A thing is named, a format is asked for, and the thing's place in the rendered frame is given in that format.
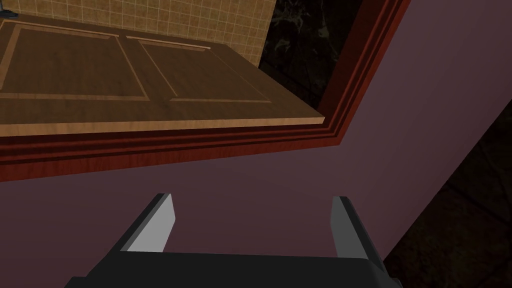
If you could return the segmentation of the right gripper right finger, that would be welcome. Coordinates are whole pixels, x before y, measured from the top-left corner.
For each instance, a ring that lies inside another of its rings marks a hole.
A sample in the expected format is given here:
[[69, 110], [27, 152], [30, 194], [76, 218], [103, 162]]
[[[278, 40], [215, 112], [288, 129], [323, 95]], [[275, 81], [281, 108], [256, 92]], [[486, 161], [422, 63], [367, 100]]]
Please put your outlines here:
[[333, 198], [331, 232], [339, 258], [381, 260], [359, 215], [347, 197]]

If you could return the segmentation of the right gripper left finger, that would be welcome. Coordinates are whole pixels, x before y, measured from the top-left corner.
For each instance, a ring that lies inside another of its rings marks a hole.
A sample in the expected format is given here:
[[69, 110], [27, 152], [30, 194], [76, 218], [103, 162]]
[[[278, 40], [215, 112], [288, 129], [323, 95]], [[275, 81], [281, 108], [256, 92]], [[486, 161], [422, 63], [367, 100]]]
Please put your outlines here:
[[159, 193], [123, 235], [123, 252], [162, 253], [176, 221], [172, 196]]

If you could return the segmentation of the brown wooden panelled door leaf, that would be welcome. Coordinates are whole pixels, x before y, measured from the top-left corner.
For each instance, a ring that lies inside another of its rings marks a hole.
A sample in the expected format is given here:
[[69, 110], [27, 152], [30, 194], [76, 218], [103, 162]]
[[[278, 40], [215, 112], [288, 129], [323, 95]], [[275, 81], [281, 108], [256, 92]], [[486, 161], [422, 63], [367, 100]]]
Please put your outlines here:
[[225, 44], [26, 15], [0, 23], [0, 137], [324, 120]]

